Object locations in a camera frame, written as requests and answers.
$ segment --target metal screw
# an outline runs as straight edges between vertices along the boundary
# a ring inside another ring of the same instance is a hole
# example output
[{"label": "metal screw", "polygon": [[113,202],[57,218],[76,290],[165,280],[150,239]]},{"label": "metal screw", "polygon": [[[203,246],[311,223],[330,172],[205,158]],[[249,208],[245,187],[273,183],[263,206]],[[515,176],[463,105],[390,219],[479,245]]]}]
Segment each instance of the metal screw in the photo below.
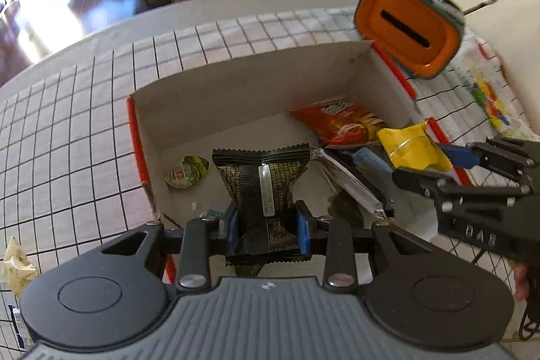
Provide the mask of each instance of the metal screw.
[{"label": "metal screw", "polygon": [[320,217],[317,217],[318,221],[322,221],[323,223],[330,223],[332,220],[334,220],[334,217],[331,215],[322,215]]},{"label": "metal screw", "polygon": [[180,278],[179,284],[185,288],[198,288],[206,284],[206,278],[203,275],[185,275]]},{"label": "metal screw", "polygon": [[346,273],[334,273],[328,277],[328,283],[332,287],[350,287],[354,284],[354,278]]},{"label": "metal screw", "polygon": [[265,289],[266,291],[272,290],[275,288],[275,284],[273,282],[265,282],[264,284],[261,284],[261,288]]},{"label": "metal screw", "polygon": [[374,215],[375,217],[377,217],[378,219],[386,219],[386,218],[388,218],[388,217],[386,216],[386,212],[384,212],[384,209],[380,209],[380,208],[379,208],[379,209],[375,209],[375,212],[373,213],[373,215]]},{"label": "metal screw", "polygon": [[452,202],[442,202],[441,204],[442,212],[444,213],[451,213],[452,209],[454,209],[454,204]]}]

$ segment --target white tiled table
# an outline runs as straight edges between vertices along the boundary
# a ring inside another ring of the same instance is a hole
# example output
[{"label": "white tiled table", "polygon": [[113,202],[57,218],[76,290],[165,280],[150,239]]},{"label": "white tiled table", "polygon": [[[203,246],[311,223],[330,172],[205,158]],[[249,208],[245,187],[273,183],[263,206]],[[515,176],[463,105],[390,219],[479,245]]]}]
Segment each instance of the white tiled table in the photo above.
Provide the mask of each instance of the white tiled table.
[{"label": "white tiled table", "polygon": [[[321,6],[331,3],[320,1]],[[176,23],[173,28],[164,20],[161,29],[154,24],[146,34],[138,30],[135,43],[124,37],[107,41],[110,35],[105,32],[95,40],[103,51],[89,55],[94,46],[83,43],[76,61],[77,48],[71,48],[64,57],[52,57],[5,85],[0,89],[6,97],[0,102],[0,255],[13,235],[45,271],[149,220],[152,214],[131,146],[126,97],[158,78],[231,57],[358,40],[352,24],[356,1],[344,8],[342,1],[336,1],[340,8],[294,11],[284,6],[285,0],[282,8],[267,2],[260,5],[262,11],[285,11],[238,18],[218,15],[217,20]],[[156,10],[153,21],[170,11]],[[127,35],[135,23],[124,22]],[[36,79],[42,73],[52,75]],[[451,75],[445,78],[455,81]],[[14,84],[22,86],[20,91],[7,96]],[[465,95],[461,101],[449,100],[449,105],[439,83],[415,87],[421,98],[434,100],[432,106],[422,100],[426,116],[434,115],[434,109],[459,112],[472,130],[480,128],[478,136],[489,134],[484,117],[466,106]],[[460,129],[471,133],[467,125],[460,124]],[[437,244],[461,250],[466,259],[474,257],[470,246],[447,238]],[[509,282],[504,260],[496,259],[492,269]],[[7,360],[20,354],[7,309],[16,300],[5,284],[0,293],[0,355]]]}]

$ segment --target black grid line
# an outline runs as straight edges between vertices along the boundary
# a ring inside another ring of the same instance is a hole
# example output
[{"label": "black grid line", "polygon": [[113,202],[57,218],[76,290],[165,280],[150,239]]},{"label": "black grid line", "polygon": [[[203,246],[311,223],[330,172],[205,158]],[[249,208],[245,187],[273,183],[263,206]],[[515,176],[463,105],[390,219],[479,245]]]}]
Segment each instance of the black grid line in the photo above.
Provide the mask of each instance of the black grid line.
[{"label": "black grid line", "polygon": [[[4,124],[4,118],[5,118],[5,113],[2,115],[2,124],[1,124],[1,125]],[[3,188],[3,195],[5,195],[5,174],[4,174],[4,188]],[[4,231],[3,231],[3,235],[4,235],[5,246],[6,246],[6,248],[7,248],[7,235],[6,235],[6,228],[5,228],[5,198],[2,200],[2,204],[3,204],[3,212],[4,212]]]},{"label": "black grid line", "polygon": [[[165,39],[165,40],[162,40],[162,39],[163,39],[163,36],[171,36],[171,35],[172,35],[172,38],[169,37],[169,38],[167,38],[167,39]],[[166,44],[171,44],[172,42],[175,41],[174,31],[168,31],[168,32],[166,32],[166,33],[163,33],[163,34],[154,36],[154,41],[156,41],[156,38],[159,39],[159,43],[157,43],[158,46],[166,45]]]},{"label": "black grid line", "polygon": [[291,32],[289,31],[289,28],[287,28],[287,27],[285,26],[285,24],[283,23],[283,19],[282,19],[281,17],[279,17],[279,13],[276,14],[276,15],[277,15],[277,19],[279,20],[279,22],[280,22],[281,26],[283,27],[283,29],[284,29],[285,31],[287,31],[287,36],[290,37],[290,38],[293,40],[293,42],[296,44],[297,47],[300,46],[300,44],[298,43],[298,39],[297,39],[297,37],[300,36],[300,35],[310,34],[310,36],[311,36],[311,38],[313,39],[313,41],[315,41],[315,37],[313,37],[313,34],[306,28],[306,26],[302,23],[302,21],[301,21],[300,19],[292,19],[292,20],[296,21],[296,22],[298,23],[298,25],[299,25],[300,27],[303,28],[304,31],[303,31],[303,32],[299,32],[299,33],[291,33]]},{"label": "black grid line", "polygon": [[201,41],[201,36],[199,35],[199,30],[197,29],[197,27],[195,27],[195,32],[197,34],[197,38],[199,39],[199,45],[201,45],[201,50],[202,50],[202,54],[204,56],[204,60],[205,60],[206,64],[208,64],[208,59],[206,58],[206,53],[204,51],[203,42]]},{"label": "black grid line", "polygon": [[[158,69],[158,60],[157,60],[157,55],[156,55],[156,69]],[[114,106],[112,106],[112,120],[114,121]],[[116,151],[116,135],[114,134],[114,129],[112,130],[112,145],[113,145],[113,149],[114,149],[114,167],[115,167],[115,170],[116,170],[116,178],[118,180],[118,190],[119,191],[122,191],[122,187],[120,186],[120,173],[118,172],[118,154],[117,154],[117,151]],[[124,208],[124,199],[122,198],[122,196],[120,196],[120,203],[121,203],[121,206],[122,206],[122,214],[124,216],[124,223],[126,225],[126,230],[129,230],[129,227],[128,227],[128,218],[126,216],[126,209]]]},{"label": "black grid line", "polygon": [[[53,115],[55,114],[54,110],[56,109],[56,96],[58,95],[58,88],[59,87],[60,87],[60,82],[56,83],[56,95],[55,95],[55,102],[53,104],[54,108],[53,108],[53,112],[52,112]],[[50,154],[51,150],[52,150],[52,129],[51,129],[51,139],[50,139],[50,144],[49,144],[49,154]],[[50,178],[51,178],[51,160],[49,159],[49,179]],[[34,182],[33,182],[33,165],[32,165],[32,186],[33,186],[33,183]],[[50,183],[49,183],[49,206],[50,206],[50,210],[52,212],[52,185]],[[58,265],[59,264],[58,251],[56,250],[56,236],[55,236],[55,228],[53,228],[53,226],[52,226],[52,215],[51,215],[51,231],[52,231],[52,243],[55,246],[56,264]],[[37,240],[36,240],[36,250],[39,250]]]},{"label": "black grid line", "polygon": [[501,258],[501,262],[503,263],[503,268],[504,268],[504,273],[506,273],[506,280],[508,280],[508,278],[510,277],[510,274],[512,273],[512,270],[508,271],[508,268],[506,266],[506,262],[505,262],[505,258],[504,257],[500,257]]},{"label": "black grid line", "polygon": [[[122,124],[121,126],[118,126],[118,127],[124,127],[124,126],[126,126],[126,125],[128,125],[128,124]],[[94,135],[91,135],[91,136],[85,136],[85,137],[83,137],[83,138],[81,138],[81,139],[77,139],[75,142],[79,142],[79,141],[82,141],[82,140],[85,140],[85,139],[89,139],[89,138],[91,138],[92,136],[99,135],[99,134],[101,134],[101,133],[105,133],[105,132],[108,132],[108,131],[113,131],[113,132],[114,132],[114,130],[113,130],[112,128],[104,129],[104,130],[101,130],[101,131],[99,131],[99,132],[94,133]],[[25,161],[25,162],[21,163],[21,165],[27,164],[27,163],[29,163],[30,161],[34,161],[35,159],[39,159],[39,158],[41,158],[41,157],[43,157],[43,156],[50,155],[53,151],[57,151],[57,150],[63,149],[63,148],[65,148],[65,147],[67,147],[67,146],[68,146],[68,144],[63,144],[63,145],[61,145],[60,147],[57,147],[57,148],[55,148],[55,149],[52,150],[52,151],[47,151],[46,153],[43,153],[43,154],[41,154],[41,155],[39,155],[39,156],[36,156],[35,158],[30,159],[29,161]],[[133,151],[128,151],[127,153],[122,153],[121,155],[116,156],[116,159],[121,159],[121,158],[123,158],[123,157],[125,157],[125,156],[129,156],[129,155],[131,155],[131,154],[133,154]],[[78,168],[76,171],[87,170],[87,169],[90,169],[91,167],[96,167],[96,166],[98,166],[98,165],[102,165],[103,163],[105,163],[105,162],[110,162],[110,161],[112,161],[112,160],[114,160],[114,158],[104,159],[104,160],[102,160],[102,161],[99,161],[99,162],[96,162],[96,163],[93,163],[93,164],[91,163],[89,166],[85,166],[85,167]],[[13,169],[15,169],[15,168],[17,168],[17,166],[10,168],[8,171],[13,170]],[[39,183],[39,184],[36,184],[36,185],[32,184],[31,186],[24,188],[24,189],[21,190],[20,192],[22,192],[22,191],[27,191],[27,190],[29,190],[29,189],[34,189],[34,188],[40,187],[40,186],[44,185],[45,183],[52,183],[52,182],[54,182],[54,181],[56,181],[56,180],[58,180],[58,179],[61,179],[61,178],[63,178],[63,177],[66,177],[66,176],[69,175],[69,174],[70,174],[69,172],[65,172],[64,174],[60,174],[60,175],[58,175],[58,176],[56,176],[56,177],[54,177],[54,178],[49,177],[49,179],[47,179],[47,180],[45,180],[45,181],[43,181],[43,182],[41,182],[41,183]],[[3,197],[0,197],[0,200],[4,200],[5,198],[9,198],[9,197],[11,197],[11,196],[13,196],[13,195],[16,195],[16,194],[18,194],[18,193],[19,193],[19,191],[17,190],[15,193],[12,193],[12,194],[10,193],[10,194],[8,194],[8,195],[4,195]]]},{"label": "black grid line", "polygon": [[428,96],[423,96],[422,98],[417,98],[416,101],[423,101],[423,100],[426,100],[428,98],[433,98],[434,96],[437,96],[437,95],[440,95],[440,94],[444,94],[446,92],[451,92],[452,90],[456,90],[458,87],[464,87],[463,85],[460,85],[460,84],[457,84],[453,87],[451,87],[450,89],[445,89],[445,90],[439,90],[438,92],[434,93],[434,94],[431,94],[431,95],[428,95]]},{"label": "black grid line", "polygon": [[[91,86],[90,86],[90,110],[88,111],[88,113],[89,113],[88,121],[89,121],[89,124],[90,124],[90,127],[88,128],[88,133],[90,135],[92,135],[92,129],[91,129],[91,127],[92,127],[92,101],[94,99],[94,96],[93,96],[93,87],[94,87],[93,79],[94,79],[94,69],[92,69],[92,80],[90,82],[90,84],[91,84]],[[96,206],[96,192],[95,192],[95,188],[94,188],[94,172],[93,172],[93,168],[92,168],[92,158],[90,158],[90,179],[92,180],[92,199],[93,199],[93,205],[94,205],[94,213],[96,215],[96,224],[97,224],[97,227],[98,227],[99,242],[101,244],[103,244],[101,229],[99,228],[98,209],[97,209],[97,206]]]},{"label": "black grid line", "polygon": [[[125,99],[125,98],[120,98],[119,100],[113,101],[113,103],[114,103],[114,102],[117,102],[117,101],[120,101],[120,100],[124,100],[124,99]],[[103,107],[104,107],[104,106],[111,105],[111,104],[113,104],[113,103],[106,103],[106,104],[103,105]],[[86,112],[88,112],[88,109],[85,110],[84,112],[77,113],[75,116],[81,115],[82,113],[86,113]],[[94,135],[99,135],[99,134],[101,134],[101,133],[108,132],[109,130],[113,130],[113,129],[115,129],[115,128],[118,129],[118,128],[127,126],[128,124],[129,124],[129,123],[127,123],[127,122],[123,122],[123,123],[118,124],[118,125],[116,125],[116,126],[113,125],[113,126],[111,126],[111,127],[109,127],[109,128],[104,128],[104,129],[101,129],[101,130],[96,131],[96,132],[94,132],[94,133],[91,133],[90,135],[86,135],[86,136],[77,138],[76,140],[74,140],[74,142],[82,141],[82,140],[84,140],[84,139],[91,138],[91,137],[94,136]],[[11,171],[11,170],[13,170],[14,168],[16,168],[16,167],[18,167],[18,166],[20,166],[20,165],[24,165],[24,164],[30,162],[30,161],[33,160],[33,159],[38,159],[38,158],[40,158],[41,156],[44,156],[44,155],[46,155],[46,154],[49,154],[49,153],[52,153],[52,152],[54,152],[54,151],[60,150],[61,148],[66,147],[66,146],[68,145],[68,143],[69,143],[69,141],[68,141],[67,143],[58,145],[58,146],[55,147],[55,148],[52,148],[52,150],[50,150],[50,151],[45,151],[45,152],[43,152],[43,153],[40,153],[40,154],[37,155],[37,156],[34,156],[33,158],[30,158],[30,159],[27,159],[27,160],[25,160],[25,161],[23,161],[23,162],[20,162],[20,163],[18,163],[17,165],[14,165],[14,166],[12,166],[12,167],[10,167],[10,168],[6,168],[5,171],[0,172],[0,175],[4,174],[5,172]]]},{"label": "black grid line", "polygon": [[[92,69],[94,68],[94,65],[96,63],[96,58],[94,57],[93,58],[93,61],[92,61]],[[92,89],[91,89],[91,84],[90,83],[90,100],[92,99]],[[70,108],[70,123],[69,123],[69,127],[68,127],[68,133],[69,133],[69,136],[71,137],[71,117],[72,117],[72,110],[73,110],[73,97],[75,95],[75,78],[74,78],[74,81],[73,81],[73,90],[71,91],[71,108]],[[75,216],[73,214],[73,194],[71,193],[71,142],[68,142],[67,144],[67,184],[69,186],[69,203],[70,205],[72,206],[71,209],[70,209],[70,213],[71,213],[71,224],[73,226],[73,237],[74,237],[74,240],[75,240],[75,243],[77,242],[77,233],[75,231]],[[75,246],[75,250],[77,251],[77,256],[79,255],[79,247]]]},{"label": "black grid line", "polygon": [[[270,37],[270,34],[268,33],[268,30],[265,27],[265,22],[263,22],[262,20],[259,19],[259,15],[257,15],[257,19],[259,21],[259,25],[263,28],[263,31],[265,32],[266,37],[268,37],[268,40],[270,41],[270,43],[274,47],[274,51],[277,51],[277,46],[274,43],[274,39],[272,37]],[[268,22],[277,22],[277,20],[269,20]]]},{"label": "black grid line", "polygon": [[480,184],[480,186],[484,186],[485,185],[485,182],[487,182],[488,178],[490,178],[491,176],[493,175],[493,171],[490,171],[489,174],[485,177],[485,179],[482,181],[482,183]]},{"label": "black grid line", "polygon": [[0,348],[5,348],[5,349],[7,349],[8,351],[10,351],[10,353],[9,353],[10,355],[11,355],[11,352],[12,352],[12,351],[18,351],[19,353],[23,353],[23,354],[26,353],[26,351],[23,350],[23,349],[20,349],[20,348],[18,347],[18,345],[17,345],[17,348],[10,348],[10,347],[8,347],[8,346],[0,345]]},{"label": "black grid line", "polygon": [[[30,97],[26,101],[26,109],[28,109],[28,103],[29,102],[30,102]],[[21,161],[21,150],[22,150],[22,148],[19,149],[19,159],[17,160],[17,162]],[[20,223],[20,218],[19,218],[19,211],[20,211],[19,210],[19,179],[20,179],[20,171],[21,171],[20,168],[17,166],[17,193],[16,194],[17,194],[17,230],[19,232],[19,240],[21,239],[21,223]],[[33,163],[32,163],[32,184],[33,184]],[[36,228],[34,227],[34,238],[36,238],[36,232],[35,231],[36,231]],[[39,269],[39,272],[41,273],[41,266],[39,265],[39,259],[38,259],[38,269]]]},{"label": "black grid line", "polygon": [[30,95],[33,95],[40,90],[43,90],[44,87],[45,87],[45,80],[40,80],[34,83],[32,87],[30,88]]},{"label": "black grid line", "polygon": [[446,115],[444,116],[441,116],[440,118],[437,118],[437,121],[441,121],[443,119],[445,119],[447,116],[449,115],[453,115],[454,113],[458,113],[460,112],[461,110],[465,110],[467,107],[469,107],[471,104],[475,103],[476,101],[471,101],[469,104],[466,104],[465,106],[463,107],[460,107],[459,109],[456,109],[456,110],[452,110],[451,112],[447,113]]},{"label": "black grid line", "polygon": [[253,48],[253,45],[251,44],[251,41],[249,40],[249,37],[247,36],[247,33],[246,33],[246,30],[244,29],[244,27],[242,26],[242,24],[238,21],[238,19],[236,19],[236,22],[238,24],[238,27],[240,28],[240,31],[242,32],[242,34],[244,35],[245,39],[246,39],[246,42],[247,44],[249,45],[249,48],[251,49],[251,53],[252,54],[255,54],[255,49]]},{"label": "black grid line", "polygon": [[182,62],[182,57],[180,56],[180,48],[178,46],[178,39],[176,38],[176,31],[173,31],[172,34],[174,35],[174,44],[176,45],[176,51],[178,52],[178,60],[180,60],[180,69],[184,70],[184,63]]},{"label": "black grid line", "polygon": [[[136,71],[140,71],[140,70],[146,69],[146,68],[148,68],[148,67],[151,67],[151,65],[149,64],[148,66],[142,67],[142,68],[140,68],[140,69],[138,69],[138,70],[136,70]],[[128,75],[130,75],[130,74],[131,74],[131,73],[128,72],[128,73],[125,73],[125,74],[123,74],[123,75],[120,75],[120,76],[116,77],[115,79],[121,78],[121,77],[123,77],[123,76],[128,76]],[[104,80],[104,81],[101,81],[101,82],[99,82],[99,83],[94,84],[94,86],[101,86],[101,85],[103,85],[103,84],[105,84],[105,83],[107,83],[107,82],[111,82],[111,81],[112,81],[112,79]],[[82,89],[79,89],[79,90],[77,90],[76,92],[74,92],[74,93],[72,94],[72,96],[78,94],[79,92],[89,90],[89,89],[91,89],[91,87],[92,87],[92,86],[87,86],[87,87],[84,87],[84,88],[82,88]],[[118,101],[118,100],[120,100],[120,99],[122,99],[122,98],[127,97],[128,95],[129,95],[129,94],[125,94],[125,95],[123,95],[123,96],[116,97],[116,98],[114,99],[114,101]],[[98,107],[101,107],[101,106],[106,106],[107,104],[109,104],[109,102],[101,103],[101,104],[99,104],[99,105],[92,106],[92,108],[98,108]],[[25,118],[28,117],[28,116],[33,116],[34,113],[39,113],[39,112],[40,112],[41,110],[43,110],[43,109],[47,109],[48,107],[53,107],[54,105],[55,105],[55,103],[51,103],[51,104],[46,105],[45,107],[40,107],[38,110],[36,110],[36,112],[32,112],[32,113],[29,114],[29,115],[25,115],[25,116],[23,116],[22,118],[18,119],[17,121],[13,121],[13,123],[12,123],[11,125],[13,125],[13,124],[15,124],[15,123],[17,123],[17,122],[22,121],[23,119],[25,119]],[[71,114],[71,116],[63,117],[63,118],[61,118],[61,119],[59,119],[59,120],[57,120],[57,121],[55,121],[55,122],[52,122],[51,124],[47,124],[46,126],[43,126],[43,127],[40,128],[40,129],[36,129],[36,131],[33,132],[33,133],[31,133],[31,134],[28,134],[28,135],[26,135],[26,136],[21,136],[21,139],[20,139],[20,140],[17,140],[17,141],[14,141],[14,142],[8,141],[8,143],[6,144],[6,146],[3,147],[2,149],[7,148],[7,147],[9,147],[10,145],[16,144],[17,142],[20,142],[20,141],[22,141],[22,140],[25,140],[25,139],[27,139],[28,137],[31,137],[32,135],[37,134],[38,132],[42,132],[42,131],[44,131],[45,129],[48,129],[49,127],[52,127],[52,126],[54,126],[54,125],[56,125],[56,124],[60,124],[60,123],[62,123],[62,122],[64,122],[64,121],[66,121],[67,119],[69,119],[70,117],[78,116],[78,115],[81,115],[81,114],[83,114],[83,113],[85,113],[85,112],[88,112],[88,109],[80,110],[79,112],[75,112],[75,113]]]},{"label": "black grid line", "polygon": [[330,39],[331,42],[333,43],[336,43],[336,40],[332,37],[332,35],[330,34],[330,31],[326,28],[325,24],[323,24],[320,20],[319,20],[319,17],[320,16],[317,16],[316,14],[313,13],[312,10],[309,11],[310,15],[311,15],[311,19],[314,19],[316,20],[319,25],[321,26],[322,30],[310,30],[309,33],[311,35],[311,38],[318,44],[320,45],[320,43],[317,41],[317,38],[315,37],[315,33],[325,33],[326,36],[328,36],[328,38]]},{"label": "black grid line", "polygon": [[[10,327],[11,327],[11,331],[13,332],[13,337],[15,337],[15,340],[16,340],[17,337],[15,336],[15,331],[13,330],[13,325],[11,325],[11,323],[10,323]],[[1,326],[1,325],[0,325],[0,332],[2,332],[2,337],[4,338],[4,342],[7,343],[7,339],[6,339],[5,335],[4,335],[4,330],[2,329],[2,326]],[[12,348],[9,348],[9,347],[4,346],[4,345],[0,345],[0,348],[6,348],[7,351],[9,352],[9,355],[10,355],[11,358],[13,359],[13,356],[12,356],[12,354],[11,354]]]},{"label": "black grid line", "polygon": [[473,131],[476,127],[478,126],[481,126],[482,124],[484,124],[486,121],[489,121],[489,118],[486,117],[484,118],[482,121],[480,121],[478,124],[474,125],[473,127],[471,127],[470,129],[468,129],[465,133],[462,133],[460,136],[458,136],[456,139],[454,139],[452,142],[450,142],[451,144],[453,144],[454,142],[456,142],[457,140],[461,139],[463,136],[465,136],[466,134],[470,133],[471,131]]},{"label": "black grid line", "polygon": [[474,175],[470,172],[470,170],[466,170],[466,172],[467,172],[467,175],[468,175],[469,179],[471,179],[472,183],[474,183],[474,185],[475,185],[476,187],[480,186],[480,185],[478,185],[478,182],[476,181],[476,178],[475,178]]},{"label": "black grid line", "polygon": [[459,246],[461,244],[461,241],[460,240],[456,240],[456,243],[454,243],[454,240],[450,239],[450,243],[452,243],[452,248],[449,250],[450,253],[454,252],[454,254],[459,257],[459,255],[457,254],[457,246]]},{"label": "black grid line", "polygon": [[[122,236],[125,232],[126,231],[110,233],[110,234],[103,235],[103,236],[100,236],[100,237],[97,237],[97,238],[92,238],[92,239],[88,239],[88,240],[75,242],[74,244],[66,244],[64,246],[58,246],[56,248],[56,250],[70,249],[70,248],[73,248],[73,247],[77,248],[78,246],[83,246],[85,244],[95,243],[96,241],[102,241],[102,240],[108,240],[108,239],[116,238],[116,237]],[[42,255],[42,254],[49,254],[52,251],[53,251],[52,249],[48,249],[48,250],[41,250],[41,251],[37,251],[37,252],[29,252],[29,254],[27,256],[36,256],[36,255],[39,256],[39,255]],[[11,290],[2,290],[2,289],[0,289],[0,293],[11,293]]]},{"label": "black grid line", "polygon": [[135,78],[135,51],[133,50],[133,44],[131,45],[131,62],[133,63],[133,88],[137,90],[137,79]]},{"label": "black grid line", "polygon": [[231,50],[229,49],[229,46],[227,45],[227,42],[225,41],[225,37],[223,36],[223,33],[221,32],[221,30],[219,30],[219,35],[221,36],[221,39],[223,40],[223,43],[225,44],[225,49],[227,49],[227,53],[229,54],[229,59],[231,59],[233,57],[231,54]]}]

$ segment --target cable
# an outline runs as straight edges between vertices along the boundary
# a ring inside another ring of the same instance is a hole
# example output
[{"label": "cable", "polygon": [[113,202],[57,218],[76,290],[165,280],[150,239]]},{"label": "cable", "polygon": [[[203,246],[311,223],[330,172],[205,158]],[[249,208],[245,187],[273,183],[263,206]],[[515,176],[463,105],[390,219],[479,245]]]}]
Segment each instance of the cable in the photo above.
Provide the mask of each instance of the cable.
[{"label": "cable", "polygon": [[[519,324],[519,331],[517,333],[519,335],[519,340],[523,340],[523,341],[529,340],[535,334],[540,332],[539,331],[539,328],[540,328],[540,323],[539,322],[532,322],[531,320],[529,320],[529,322],[527,324],[525,324],[525,319],[528,317],[527,311],[528,311],[528,309],[525,308],[525,312],[523,312],[523,317],[521,318],[521,323]],[[523,330],[528,332],[528,334],[526,336],[523,335]]]},{"label": "cable", "polygon": [[180,226],[176,221],[174,221],[173,219],[171,219],[171,217],[169,217],[168,215],[166,214],[163,214],[161,213],[161,215],[163,215],[167,220],[169,220],[172,224],[174,224],[177,228],[181,229],[182,226]]}]

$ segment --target table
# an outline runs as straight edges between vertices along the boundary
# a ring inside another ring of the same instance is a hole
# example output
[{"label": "table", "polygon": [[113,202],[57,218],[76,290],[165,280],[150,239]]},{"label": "table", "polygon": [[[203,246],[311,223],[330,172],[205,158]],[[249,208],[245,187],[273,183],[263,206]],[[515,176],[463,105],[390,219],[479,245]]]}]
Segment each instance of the table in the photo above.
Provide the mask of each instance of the table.
[{"label": "table", "polygon": [[[0,88],[0,255],[13,235],[29,259],[47,271],[152,218],[138,179],[125,105],[135,88],[231,57],[358,40],[352,23],[356,3],[177,3],[95,33],[23,71]],[[445,74],[431,86],[413,83],[422,112],[431,112],[430,102],[438,105],[436,112],[451,112],[440,97],[453,94],[455,88],[446,86],[455,81]],[[448,90],[433,94],[430,87]],[[459,97],[454,98],[449,101],[459,106]],[[455,110],[472,125],[460,129],[479,138],[491,134],[473,108]],[[472,247],[463,243],[439,236],[436,244],[459,251],[460,257],[474,257]],[[489,259],[486,255],[486,268]],[[495,261],[492,271],[511,286],[505,260]],[[288,265],[280,275],[301,276],[302,268]],[[21,352],[6,308],[17,301],[3,283],[0,296],[0,354],[6,359]]]}]

